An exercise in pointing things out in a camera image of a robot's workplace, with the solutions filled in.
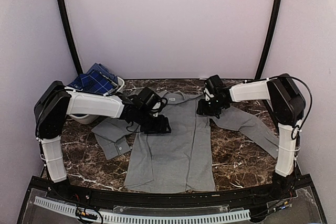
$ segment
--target white basket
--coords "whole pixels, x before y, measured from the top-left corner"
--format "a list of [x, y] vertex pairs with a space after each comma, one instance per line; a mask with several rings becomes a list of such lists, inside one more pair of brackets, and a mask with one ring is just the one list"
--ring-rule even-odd
[[[117, 92], [122, 93], [124, 90], [124, 86], [125, 86], [125, 81], [123, 79], [121, 79], [118, 76], [118, 85], [120, 86], [117, 89]], [[90, 124], [92, 123], [95, 119], [97, 119], [99, 116], [98, 115], [84, 115], [84, 116], [75, 116], [75, 115], [70, 115], [70, 117], [72, 119], [74, 119], [75, 121], [81, 123], [81, 124]]]

